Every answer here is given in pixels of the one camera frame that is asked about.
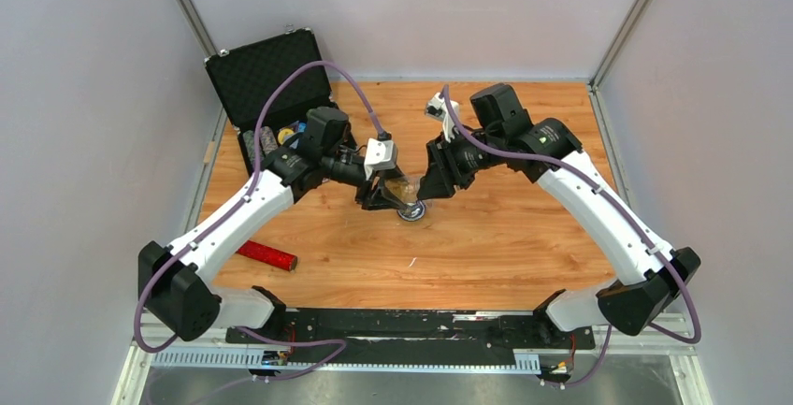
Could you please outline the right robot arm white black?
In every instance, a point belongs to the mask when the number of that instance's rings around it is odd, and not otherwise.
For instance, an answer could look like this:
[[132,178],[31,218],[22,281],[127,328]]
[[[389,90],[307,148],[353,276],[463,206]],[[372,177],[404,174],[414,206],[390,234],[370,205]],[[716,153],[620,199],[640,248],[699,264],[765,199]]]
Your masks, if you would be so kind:
[[[629,336],[651,327],[682,342],[699,342],[701,324],[687,288],[701,265],[697,253],[674,248],[645,224],[600,175],[569,128],[555,118],[532,121],[512,86],[489,86],[473,95],[470,104],[480,124],[473,130],[460,122],[459,106],[447,87],[428,100],[425,115],[440,121],[442,130],[426,145],[428,167],[419,199],[451,198],[469,188],[478,172],[507,166],[568,211],[606,255],[615,275],[542,302],[533,323],[538,341],[554,347],[578,328],[610,325]],[[655,322],[677,298],[691,318],[690,337]]]

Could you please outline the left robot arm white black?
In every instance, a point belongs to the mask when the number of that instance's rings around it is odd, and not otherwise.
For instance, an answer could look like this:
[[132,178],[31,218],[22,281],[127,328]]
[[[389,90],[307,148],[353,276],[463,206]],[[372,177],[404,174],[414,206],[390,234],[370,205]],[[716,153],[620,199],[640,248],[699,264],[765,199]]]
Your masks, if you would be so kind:
[[364,154],[347,147],[348,116],[337,108],[309,111],[295,147],[280,146],[251,178],[204,222],[162,246],[147,243],[137,259],[140,296],[135,321],[150,312],[174,336],[196,340],[211,328],[244,326],[264,342],[286,330],[282,303],[262,287],[213,288],[220,269],[268,221],[291,208],[324,180],[355,187],[364,210],[399,210],[405,202],[387,191],[399,179],[397,146],[386,132]]

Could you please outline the clear pill bottle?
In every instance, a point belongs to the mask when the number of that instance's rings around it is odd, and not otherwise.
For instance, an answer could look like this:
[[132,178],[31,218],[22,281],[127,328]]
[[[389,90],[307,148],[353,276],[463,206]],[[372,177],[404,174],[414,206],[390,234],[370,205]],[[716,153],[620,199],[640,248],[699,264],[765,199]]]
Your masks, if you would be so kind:
[[385,186],[387,190],[406,207],[412,207],[414,204],[419,202],[419,177],[406,175],[398,178],[388,179],[385,181]]

